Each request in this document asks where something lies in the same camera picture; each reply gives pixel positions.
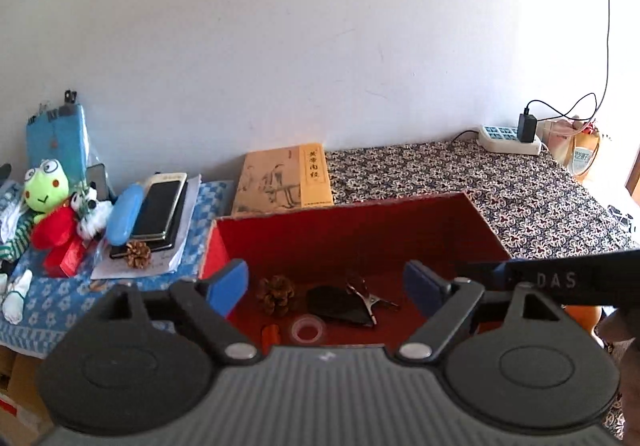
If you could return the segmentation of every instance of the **power strip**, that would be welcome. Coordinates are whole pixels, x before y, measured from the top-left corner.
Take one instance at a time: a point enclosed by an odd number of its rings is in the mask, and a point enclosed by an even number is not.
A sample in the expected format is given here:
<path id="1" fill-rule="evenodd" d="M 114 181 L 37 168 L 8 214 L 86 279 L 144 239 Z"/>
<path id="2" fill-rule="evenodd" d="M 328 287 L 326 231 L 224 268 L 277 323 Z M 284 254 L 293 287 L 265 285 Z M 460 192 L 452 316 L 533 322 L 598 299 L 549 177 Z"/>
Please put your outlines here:
<path id="1" fill-rule="evenodd" d="M 533 139 L 533 142 L 520 142 L 517 128 L 507 126 L 481 126 L 478 144 L 492 153 L 540 155 L 542 149 L 542 142 L 538 136 Z"/>

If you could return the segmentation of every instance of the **red box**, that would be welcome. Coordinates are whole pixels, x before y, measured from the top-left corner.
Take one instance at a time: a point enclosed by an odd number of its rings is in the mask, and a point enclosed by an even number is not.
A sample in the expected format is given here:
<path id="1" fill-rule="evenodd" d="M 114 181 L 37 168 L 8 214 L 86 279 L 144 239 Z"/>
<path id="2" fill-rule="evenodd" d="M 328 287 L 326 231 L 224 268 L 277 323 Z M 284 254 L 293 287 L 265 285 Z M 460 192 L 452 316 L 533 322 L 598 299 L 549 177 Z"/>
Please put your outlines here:
<path id="1" fill-rule="evenodd" d="M 233 258 L 247 262 L 250 285 L 229 319 L 254 343 L 260 343 L 264 325 L 277 323 L 283 344 L 291 344 L 289 327 L 306 312 L 305 292 L 318 285 L 343 287 L 346 273 L 355 272 L 372 294 L 401 309 L 374 307 L 374 328 L 328 323 L 324 344 L 385 344 L 395 350 L 425 321 L 402 289 L 408 260 L 418 259 L 453 279 L 457 263 L 501 261 L 510 255 L 466 195 L 455 193 L 219 219 L 202 277 Z M 277 274 L 295 283 L 301 300 L 298 310 L 283 318 L 263 314 L 256 298 L 258 280 Z"/>

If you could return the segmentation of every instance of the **paper sheet on wall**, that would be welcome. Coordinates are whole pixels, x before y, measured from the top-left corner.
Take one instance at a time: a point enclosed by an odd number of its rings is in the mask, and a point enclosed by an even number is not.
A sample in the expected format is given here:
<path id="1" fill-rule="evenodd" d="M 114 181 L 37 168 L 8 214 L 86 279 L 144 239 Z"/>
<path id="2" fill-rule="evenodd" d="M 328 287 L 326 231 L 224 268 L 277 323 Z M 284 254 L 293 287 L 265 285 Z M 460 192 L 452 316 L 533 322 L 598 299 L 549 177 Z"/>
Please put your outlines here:
<path id="1" fill-rule="evenodd" d="M 184 198 L 184 207 L 180 217 L 180 227 L 175 238 L 175 246 L 167 251 L 155 252 L 151 255 L 151 264 L 146 269 L 130 269 L 123 258 L 111 259 L 107 252 L 106 257 L 95 266 L 91 274 L 92 280 L 114 280 L 121 278 L 144 278 L 146 276 L 157 276 L 178 269 L 182 260 L 184 246 L 187 243 L 187 234 L 193 217 L 193 210 L 198 198 L 198 190 L 202 178 L 200 175 L 187 180 L 187 193 Z"/>

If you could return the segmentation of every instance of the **phone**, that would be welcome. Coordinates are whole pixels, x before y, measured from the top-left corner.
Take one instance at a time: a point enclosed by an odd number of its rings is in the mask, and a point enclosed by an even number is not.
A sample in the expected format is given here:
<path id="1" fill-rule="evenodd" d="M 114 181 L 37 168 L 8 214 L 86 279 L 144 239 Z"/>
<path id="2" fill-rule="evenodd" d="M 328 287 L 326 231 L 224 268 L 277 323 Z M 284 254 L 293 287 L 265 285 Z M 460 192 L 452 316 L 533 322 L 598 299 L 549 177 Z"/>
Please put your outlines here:
<path id="1" fill-rule="evenodd" d="M 157 241 L 166 238 L 175 207 L 187 180 L 186 173 L 153 175 L 129 239 Z"/>
<path id="2" fill-rule="evenodd" d="M 89 166 L 84 172 L 86 176 L 86 183 L 95 184 L 95 190 L 97 191 L 99 201 L 111 200 L 111 188 L 107 182 L 107 172 L 104 168 L 104 164 L 95 164 Z"/>
<path id="3" fill-rule="evenodd" d="M 175 206 L 174 217 L 171 219 L 169 225 L 169 231 L 166 233 L 166 237 L 162 240 L 150 241 L 148 245 L 151 252 L 167 251 L 173 249 L 175 246 L 175 240 L 178 237 L 178 230 L 180 229 L 180 220 L 182 219 L 182 210 L 184 209 L 184 200 L 187 196 L 188 187 L 185 185 L 182 187 L 182 193 L 178 198 L 178 203 Z M 123 258 L 127 254 L 127 245 L 114 245 L 111 247 L 109 257 L 112 259 Z"/>

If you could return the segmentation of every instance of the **power adapter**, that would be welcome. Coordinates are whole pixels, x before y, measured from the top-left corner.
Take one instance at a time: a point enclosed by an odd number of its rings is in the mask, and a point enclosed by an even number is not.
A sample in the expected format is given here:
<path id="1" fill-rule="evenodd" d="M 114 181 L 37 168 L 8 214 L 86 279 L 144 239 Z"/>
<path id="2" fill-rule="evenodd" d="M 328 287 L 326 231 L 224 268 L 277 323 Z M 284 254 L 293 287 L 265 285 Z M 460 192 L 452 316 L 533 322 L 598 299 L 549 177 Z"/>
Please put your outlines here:
<path id="1" fill-rule="evenodd" d="M 536 138 L 537 126 L 538 119 L 529 113 L 529 108 L 525 108 L 518 121 L 518 140 L 524 143 L 533 142 Z"/>

